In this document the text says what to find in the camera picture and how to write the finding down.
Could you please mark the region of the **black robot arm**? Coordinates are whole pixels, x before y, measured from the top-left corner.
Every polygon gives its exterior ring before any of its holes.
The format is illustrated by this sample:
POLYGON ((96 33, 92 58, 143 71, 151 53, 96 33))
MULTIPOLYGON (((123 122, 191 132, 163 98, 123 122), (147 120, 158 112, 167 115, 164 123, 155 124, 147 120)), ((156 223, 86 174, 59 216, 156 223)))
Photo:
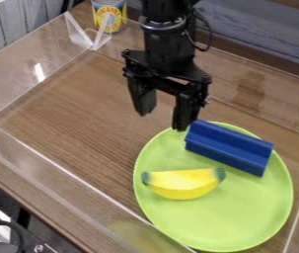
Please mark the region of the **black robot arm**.
POLYGON ((184 131, 208 103, 212 77, 195 64, 196 23, 202 20, 194 5, 200 0, 143 0, 139 19, 144 32, 143 50, 126 49, 123 68, 138 113, 156 106, 159 91, 175 97, 171 128, 184 131))

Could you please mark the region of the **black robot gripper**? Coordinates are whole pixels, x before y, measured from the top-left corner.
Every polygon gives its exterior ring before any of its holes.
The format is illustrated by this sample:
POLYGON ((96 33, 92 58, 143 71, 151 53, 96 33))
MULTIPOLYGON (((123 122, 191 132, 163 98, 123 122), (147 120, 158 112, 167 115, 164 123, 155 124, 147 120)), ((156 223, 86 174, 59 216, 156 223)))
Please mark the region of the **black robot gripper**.
POLYGON ((156 106, 156 93, 175 97, 171 127, 186 131, 207 103, 210 75, 194 62, 195 50, 207 51, 195 42, 196 19, 155 21, 142 18, 144 49, 124 49, 124 76, 136 112, 143 117, 156 106))

